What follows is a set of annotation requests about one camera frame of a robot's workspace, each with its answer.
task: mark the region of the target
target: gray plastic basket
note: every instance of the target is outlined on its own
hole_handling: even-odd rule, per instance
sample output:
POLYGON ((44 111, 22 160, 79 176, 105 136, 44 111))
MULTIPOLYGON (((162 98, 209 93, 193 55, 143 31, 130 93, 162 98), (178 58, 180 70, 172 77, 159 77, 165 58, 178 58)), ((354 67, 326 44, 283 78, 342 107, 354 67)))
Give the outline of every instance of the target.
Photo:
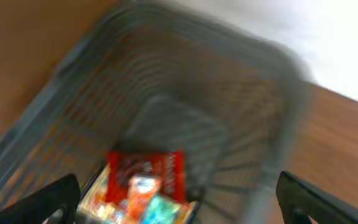
POLYGON ((63 59, 0 137, 0 210, 118 140, 186 154, 195 223, 260 223, 306 86, 277 45, 152 1, 123 2, 63 59))

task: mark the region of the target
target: wooden floor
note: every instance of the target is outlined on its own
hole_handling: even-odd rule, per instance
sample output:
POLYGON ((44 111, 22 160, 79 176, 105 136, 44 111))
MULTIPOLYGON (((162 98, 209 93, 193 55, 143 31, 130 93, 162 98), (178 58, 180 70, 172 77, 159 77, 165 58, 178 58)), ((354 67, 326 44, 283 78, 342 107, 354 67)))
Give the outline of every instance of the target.
MULTIPOLYGON (((0 134, 112 1, 0 1, 0 134)), ((358 207, 358 103, 314 86, 288 169, 358 207)), ((271 223, 282 223, 277 203, 271 223)))

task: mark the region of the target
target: white wall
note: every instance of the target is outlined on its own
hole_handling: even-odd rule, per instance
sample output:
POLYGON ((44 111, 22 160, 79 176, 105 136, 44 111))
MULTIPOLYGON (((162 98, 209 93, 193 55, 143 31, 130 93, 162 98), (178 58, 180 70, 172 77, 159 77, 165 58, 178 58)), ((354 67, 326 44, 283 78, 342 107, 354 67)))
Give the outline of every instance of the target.
POLYGON ((314 82, 358 101, 358 1, 167 1, 285 44, 307 62, 314 82))

